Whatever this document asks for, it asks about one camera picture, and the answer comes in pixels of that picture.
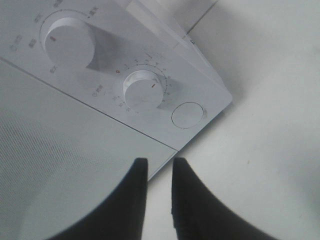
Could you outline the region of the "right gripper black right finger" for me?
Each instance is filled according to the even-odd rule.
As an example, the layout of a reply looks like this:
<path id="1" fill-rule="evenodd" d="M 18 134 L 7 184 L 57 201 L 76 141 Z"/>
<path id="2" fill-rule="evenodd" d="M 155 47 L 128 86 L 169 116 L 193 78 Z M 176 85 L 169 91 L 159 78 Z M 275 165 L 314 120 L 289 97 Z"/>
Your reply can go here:
<path id="1" fill-rule="evenodd" d="M 179 240 L 272 240 L 226 207 L 185 158 L 172 165 L 171 214 Z"/>

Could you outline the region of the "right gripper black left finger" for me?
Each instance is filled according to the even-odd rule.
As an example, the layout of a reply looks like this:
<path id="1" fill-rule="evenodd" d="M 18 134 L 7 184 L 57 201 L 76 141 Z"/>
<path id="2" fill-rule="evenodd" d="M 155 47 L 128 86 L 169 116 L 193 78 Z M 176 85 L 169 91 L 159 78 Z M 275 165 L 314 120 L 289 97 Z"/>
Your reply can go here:
<path id="1" fill-rule="evenodd" d="M 148 160 L 137 158 L 114 191 L 90 214 L 52 240 L 140 240 L 147 201 Z"/>

